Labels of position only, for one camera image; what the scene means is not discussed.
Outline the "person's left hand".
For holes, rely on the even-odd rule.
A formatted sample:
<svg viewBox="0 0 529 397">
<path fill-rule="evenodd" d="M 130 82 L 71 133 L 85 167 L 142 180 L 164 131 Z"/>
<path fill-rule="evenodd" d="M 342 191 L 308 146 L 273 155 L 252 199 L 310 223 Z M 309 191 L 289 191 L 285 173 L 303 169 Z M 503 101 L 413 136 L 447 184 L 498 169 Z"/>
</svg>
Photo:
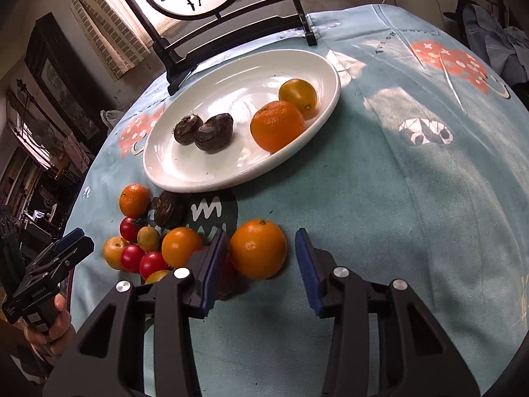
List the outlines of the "person's left hand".
<svg viewBox="0 0 529 397">
<path fill-rule="evenodd" d="M 56 294 L 54 303 L 58 315 L 47 335 L 26 323 L 22 323 L 27 342 L 40 358 L 52 366 L 58 362 L 76 334 L 71 315 L 66 309 L 66 299 L 61 294 Z"/>
</svg>

